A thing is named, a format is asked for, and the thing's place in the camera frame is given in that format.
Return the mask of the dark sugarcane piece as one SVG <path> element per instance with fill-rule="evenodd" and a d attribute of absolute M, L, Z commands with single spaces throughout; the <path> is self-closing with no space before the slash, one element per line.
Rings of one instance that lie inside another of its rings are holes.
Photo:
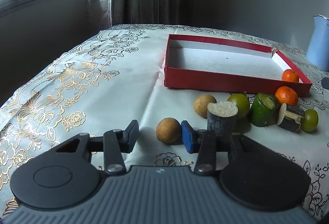
<path fill-rule="evenodd" d="M 303 109 L 283 103 L 279 109 L 277 125 L 285 130 L 298 132 L 303 118 L 305 118 Z"/>
<path fill-rule="evenodd" d="M 207 130 L 213 131 L 219 141 L 228 142 L 237 119 L 238 108 L 230 101 L 207 105 Z"/>

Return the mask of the orange mandarin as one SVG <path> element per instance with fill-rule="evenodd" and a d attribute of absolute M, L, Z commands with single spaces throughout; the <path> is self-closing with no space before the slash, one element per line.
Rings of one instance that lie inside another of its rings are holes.
<path fill-rule="evenodd" d="M 275 93 L 275 96 L 278 98 L 280 104 L 286 103 L 290 106 L 296 106 L 298 104 L 297 93 L 287 86 L 282 86 L 278 88 Z"/>
<path fill-rule="evenodd" d="M 285 82 L 298 83 L 299 75 L 292 69 L 286 69 L 282 73 L 281 80 Z"/>

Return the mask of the brown longan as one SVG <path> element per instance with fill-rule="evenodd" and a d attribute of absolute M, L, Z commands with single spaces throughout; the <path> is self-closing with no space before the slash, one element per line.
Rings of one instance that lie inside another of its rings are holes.
<path fill-rule="evenodd" d="M 207 118 L 207 105 L 209 103 L 217 103 L 213 95 L 205 94 L 197 97 L 193 102 L 193 108 L 196 114 L 202 118 Z"/>
<path fill-rule="evenodd" d="M 174 143 L 181 137 L 179 122 L 174 118 L 162 119 L 156 127 L 156 137 L 163 143 Z"/>

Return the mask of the green tomato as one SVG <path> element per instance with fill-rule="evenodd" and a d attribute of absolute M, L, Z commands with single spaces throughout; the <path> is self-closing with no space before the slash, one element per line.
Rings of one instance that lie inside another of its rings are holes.
<path fill-rule="evenodd" d="M 227 101 L 235 104 L 238 108 L 237 119 L 243 119 L 247 116 L 250 110 L 249 98 L 242 93 L 231 95 Z"/>
<path fill-rule="evenodd" d="M 301 119 L 301 128 L 305 132 L 313 132 L 319 123 L 319 115 L 316 110 L 308 109 L 305 111 L 305 117 Z"/>

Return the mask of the green cucumber piece cut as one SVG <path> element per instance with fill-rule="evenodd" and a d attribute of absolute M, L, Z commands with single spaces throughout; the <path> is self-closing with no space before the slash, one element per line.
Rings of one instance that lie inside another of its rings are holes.
<path fill-rule="evenodd" d="M 265 126 L 279 105 L 280 103 L 276 96 L 258 93 L 248 114 L 251 124 L 257 127 Z"/>

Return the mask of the light blue electric kettle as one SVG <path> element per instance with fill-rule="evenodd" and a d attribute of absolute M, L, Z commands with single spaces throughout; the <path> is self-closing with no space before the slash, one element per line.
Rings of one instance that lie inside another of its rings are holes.
<path fill-rule="evenodd" d="M 319 69 L 328 72 L 329 59 L 329 26 L 328 18 L 322 15 L 313 17 L 315 28 L 307 48 L 306 57 Z"/>

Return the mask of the floral white tablecloth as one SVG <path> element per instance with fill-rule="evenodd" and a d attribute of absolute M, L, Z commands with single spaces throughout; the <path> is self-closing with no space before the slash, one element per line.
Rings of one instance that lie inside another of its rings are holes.
<path fill-rule="evenodd" d="M 316 219 L 328 213 L 327 73 L 307 61 L 303 50 L 243 33 L 180 25 L 116 25 L 63 53 L 32 80 L 19 87 L 1 107 L 1 215 L 18 204 L 10 190 L 13 172 L 70 137 L 87 132 L 101 136 L 125 128 L 133 119 L 140 135 L 125 164 L 193 166 L 196 156 L 182 145 L 166 145 L 155 136 L 164 118 L 186 120 L 205 128 L 193 109 L 199 91 L 163 85 L 163 63 L 170 34 L 218 37 L 262 44 L 280 50 L 311 81 L 309 97 L 299 107 L 314 109 L 319 125 L 312 133 L 293 133 L 275 123 L 258 128 L 242 123 L 238 132 L 299 164 L 311 177 L 304 209 Z"/>

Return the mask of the red shallow cardboard box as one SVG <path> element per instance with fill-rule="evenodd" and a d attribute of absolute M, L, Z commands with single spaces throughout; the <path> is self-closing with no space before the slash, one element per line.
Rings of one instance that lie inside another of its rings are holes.
<path fill-rule="evenodd" d="M 292 69 L 299 82 L 281 80 Z M 312 83 L 280 50 L 238 40 L 170 34 L 164 59 L 164 86 L 212 92 L 275 94 L 288 86 L 306 97 Z"/>

